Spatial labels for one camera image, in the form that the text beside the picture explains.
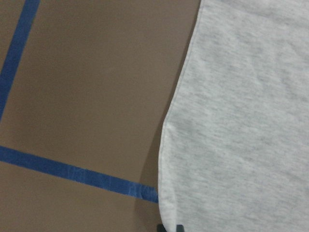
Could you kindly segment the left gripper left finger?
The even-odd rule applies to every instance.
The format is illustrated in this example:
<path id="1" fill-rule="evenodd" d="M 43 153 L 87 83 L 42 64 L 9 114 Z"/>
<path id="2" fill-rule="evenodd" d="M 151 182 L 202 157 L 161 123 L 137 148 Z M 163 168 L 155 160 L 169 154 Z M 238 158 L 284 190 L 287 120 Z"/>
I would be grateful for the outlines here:
<path id="1" fill-rule="evenodd" d="M 167 232 L 163 224 L 157 224 L 156 231 L 157 232 Z"/>

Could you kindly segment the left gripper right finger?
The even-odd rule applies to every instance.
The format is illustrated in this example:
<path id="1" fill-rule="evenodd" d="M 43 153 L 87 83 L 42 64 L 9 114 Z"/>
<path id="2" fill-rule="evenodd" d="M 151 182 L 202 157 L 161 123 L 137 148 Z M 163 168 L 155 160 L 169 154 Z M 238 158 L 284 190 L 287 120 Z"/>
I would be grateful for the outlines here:
<path id="1" fill-rule="evenodd" d="M 181 224 L 176 225 L 176 232 L 184 232 L 184 226 Z"/>

